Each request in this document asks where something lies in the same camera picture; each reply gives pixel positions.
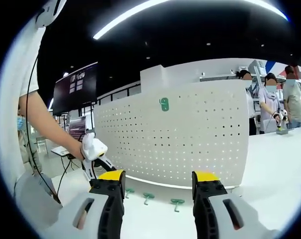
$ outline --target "dark hair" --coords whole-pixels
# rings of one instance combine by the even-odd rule
[[[294,69],[293,69],[292,66],[286,66],[285,67],[285,72],[286,72],[286,74],[294,73]]]
[[[268,73],[268,75],[265,76],[265,86],[266,86],[266,81],[270,79],[274,79],[276,83],[278,83],[276,76],[273,73]]]
[[[239,71],[236,71],[236,77],[239,78],[239,79],[244,78],[244,76],[245,76],[247,73],[248,73],[249,75],[251,75],[250,72],[247,71],[247,70],[241,70],[240,72],[239,72]]]

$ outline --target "lavender shirt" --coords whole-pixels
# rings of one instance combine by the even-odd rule
[[[266,105],[272,110],[272,111],[278,111],[278,109],[281,109],[281,105],[278,99],[278,96],[276,93],[269,93],[264,86],[260,87],[259,93],[258,93],[259,103],[264,102]],[[265,131],[264,129],[264,120],[268,120],[271,117],[273,117],[271,114],[266,112],[263,108],[260,107],[261,111],[261,125],[260,125],[260,131]]]

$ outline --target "face mask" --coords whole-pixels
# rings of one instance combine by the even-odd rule
[[[288,86],[294,86],[294,84],[295,84],[295,82],[296,82],[296,80],[293,80],[293,79],[287,79],[286,80],[286,84],[288,85]]]
[[[18,116],[17,117],[17,130],[21,130],[25,124],[25,118]]]
[[[277,86],[266,86],[266,90],[268,92],[275,92],[277,89]]]
[[[245,80],[245,83],[246,83],[246,88],[249,88],[252,84],[252,81]]]

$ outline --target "gray t-shirt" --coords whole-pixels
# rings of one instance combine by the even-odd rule
[[[290,116],[293,120],[301,122],[301,86],[296,82],[293,86],[284,84],[284,100],[288,101]]]
[[[280,105],[277,94],[269,93],[264,86],[260,87],[259,93],[258,93],[258,98],[259,98],[259,103],[261,103],[261,102],[265,103],[274,112],[281,109],[281,105]],[[271,114],[269,114],[264,108],[261,108],[261,107],[260,107],[260,113],[261,113],[260,131],[265,131],[264,121],[271,119],[271,117],[273,117],[273,116]]]

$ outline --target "woman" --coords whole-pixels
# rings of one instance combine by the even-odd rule
[[[280,122],[279,110],[281,105],[276,94],[277,79],[273,73],[265,77],[265,84],[259,89],[259,105],[261,111],[260,134],[265,133],[269,125],[269,120],[273,117],[276,122]]]
[[[249,88],[252,83],[251,74],[249,71],[241,70],[240,72],[238,71],[236,72],[236,77],[245,80],[246,96],[247,96],[247,103],[248,103],[248,116],[249,116],[249,135],[256,135],[257,134],[257,127],[255,122],[256,111],[254,107],[254,101],[249,91]]]
[[[17,135],[19,139],[19,145],[20,145],[20,152],[21,152],[21,157],[23,160],[24,167],[26,171],[28,171],[30,174],[34,176],[35,179],[37,179],[39,185],[41,185],[44,190],[46,191],[47,194],[50,196],[53,196],[53,198],[60,203],[58,200],[57,194],[55,192],[52,180],[46,176],[45,174],[42,173],[42,164],[40,163],[39,160],[39,155],[37,152],[37,148],[35,146],[35,143],[30,144],[29,138],[27,137],[27,132],[26,132],[26,127],[29,127],[29,125],[26,124],[24,116],[21,115],[20,109],[18,109],[17,112]]]

